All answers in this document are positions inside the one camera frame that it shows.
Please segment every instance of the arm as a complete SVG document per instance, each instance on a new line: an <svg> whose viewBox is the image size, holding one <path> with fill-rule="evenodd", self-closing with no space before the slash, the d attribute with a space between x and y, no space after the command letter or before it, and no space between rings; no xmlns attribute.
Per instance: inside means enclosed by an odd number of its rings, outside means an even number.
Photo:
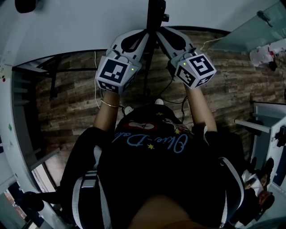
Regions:
<svg viewBox="0 0 286 229"><path fill-rule="evenodd" d="M188 96L194 125L199 129L203 129L204 126L207 126L208 131L217 132L215 119L208 107L202 90L200 88L190 89L186 86L185 89Z"/></svg>
<svg viewBox="0 0 286 229"><path fill-rule="evenodd" d="M103 101L113 105L119 106L120 95L106 91ZM100 110L94 120L93 127L97 127L106 132L113 132L115 129L116 118L117 118L117 107L111 107L104 103L101 104Z"/></svg>

